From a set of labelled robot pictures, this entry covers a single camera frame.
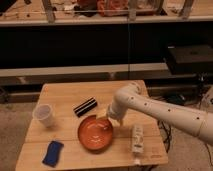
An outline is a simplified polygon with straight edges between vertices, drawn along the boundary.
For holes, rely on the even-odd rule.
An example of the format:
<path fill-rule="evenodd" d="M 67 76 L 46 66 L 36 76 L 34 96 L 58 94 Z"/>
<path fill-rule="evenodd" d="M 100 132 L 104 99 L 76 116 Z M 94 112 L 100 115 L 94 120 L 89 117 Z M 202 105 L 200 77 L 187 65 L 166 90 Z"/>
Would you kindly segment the orange tan gripper finger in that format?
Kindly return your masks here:
<path fill-rule="evenodd" d="M 106 109 L 102 109 L 99 111 L 99 113 L 96 115 L 97 119 L 107 119 L 107 110 Z"/>

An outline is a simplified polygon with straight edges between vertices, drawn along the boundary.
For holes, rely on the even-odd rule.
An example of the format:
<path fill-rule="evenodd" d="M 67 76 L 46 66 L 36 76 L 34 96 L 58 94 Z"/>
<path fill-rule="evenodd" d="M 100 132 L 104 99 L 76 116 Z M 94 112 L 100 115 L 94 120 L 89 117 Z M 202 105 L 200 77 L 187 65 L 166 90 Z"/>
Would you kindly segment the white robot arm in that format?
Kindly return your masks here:
<path fill-rule="evenodd" d="M 111 118 L 121 122 L 128 109 L 132 109 L 213 146 L 213 113 L 154 100 L 141 95 L 141 86 L 131 82 L 119 88 L 108 107 L 97 115 L 98 119 Z"/>

